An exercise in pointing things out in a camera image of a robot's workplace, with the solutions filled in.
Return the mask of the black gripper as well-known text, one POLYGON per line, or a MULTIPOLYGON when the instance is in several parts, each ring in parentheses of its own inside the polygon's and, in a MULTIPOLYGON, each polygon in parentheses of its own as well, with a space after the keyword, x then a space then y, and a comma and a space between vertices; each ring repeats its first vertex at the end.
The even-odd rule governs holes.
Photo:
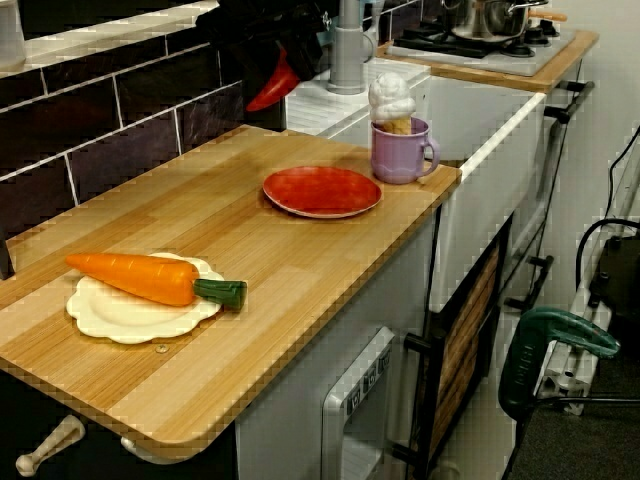
POLYGON ((325 8, 318 1, 219 1, 201 14, 196 28, 214 45, 240 44, 236 57, 245 80, 265 83, 285 39, 286 61, 300 80, 319 73, 323 50, 315 33, 325 30, 325 8))

